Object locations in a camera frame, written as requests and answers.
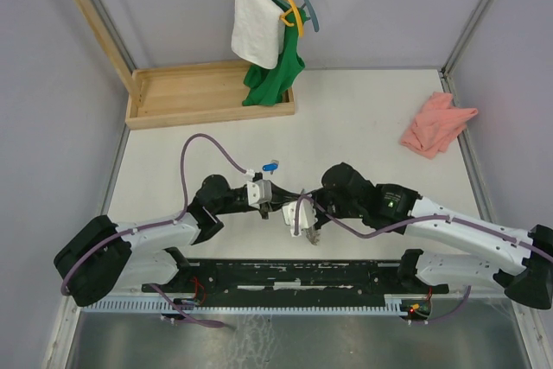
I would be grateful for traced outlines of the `key with blue tag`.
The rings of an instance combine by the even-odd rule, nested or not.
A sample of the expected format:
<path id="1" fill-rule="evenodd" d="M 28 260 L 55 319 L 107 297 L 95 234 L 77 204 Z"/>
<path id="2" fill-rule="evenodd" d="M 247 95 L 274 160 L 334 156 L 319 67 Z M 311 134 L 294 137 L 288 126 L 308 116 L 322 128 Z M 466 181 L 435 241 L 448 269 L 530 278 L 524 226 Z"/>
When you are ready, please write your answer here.
<path id="1" fill-rule="evenodd" d="M 268 173 L 270 175 L 273 175 L 277 171 L 278 167 L 279 167 L 279 161 L 278 160 L 272 160 L 271 162 L 266 163 L 262 167 L 262 171 L 265 172 L 265 173 Z"/>

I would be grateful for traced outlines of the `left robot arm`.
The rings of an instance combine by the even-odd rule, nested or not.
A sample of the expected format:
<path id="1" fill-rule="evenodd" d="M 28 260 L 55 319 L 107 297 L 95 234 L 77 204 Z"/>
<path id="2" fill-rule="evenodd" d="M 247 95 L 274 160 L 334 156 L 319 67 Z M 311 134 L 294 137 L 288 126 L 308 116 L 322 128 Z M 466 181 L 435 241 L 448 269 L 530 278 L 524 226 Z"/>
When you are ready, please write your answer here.
<path id="1" fill-rule="evenodd" d="M 222 175 L 209 175 L 180 213 L 135 224 L 96 216 L 54 257 L 62 278 L 60 291 L 86 307 L 113 290 L 146 283 L 184 290 L 191 270 L 184 265 L 181 249 L 221 231 L 221 214 L 258 212 L 267 218 L 298 197 L 260 174 L 241 188 L 231 188 Z"/>

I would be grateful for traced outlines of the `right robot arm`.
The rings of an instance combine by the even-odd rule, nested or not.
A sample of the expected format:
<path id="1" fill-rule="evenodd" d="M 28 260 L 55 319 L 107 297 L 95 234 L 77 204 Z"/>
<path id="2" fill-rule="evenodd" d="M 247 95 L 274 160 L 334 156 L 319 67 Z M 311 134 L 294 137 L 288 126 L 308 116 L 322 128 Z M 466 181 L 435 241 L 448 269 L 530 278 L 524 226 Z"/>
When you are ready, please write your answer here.
<path id="1" fill-rule="evenodd" d="M 552 307 L 552 230 L 501 226 L 457 213 L 417 191 L 386 183 L 372 184 L 342 162 L 328 169 L 321 188 L 299 197 L 293 233 L 316 229 L 329 221 L 342 226 L 358 219 L 370 233 L 346 228 L 360 239 L 396 232 L 429 239 L 456 250 L 436 254 L 410 249 L 401 258 L 397 284 L 416 292 L 425 284 L 500 289 L 510 300 L 533 309 Z"/>

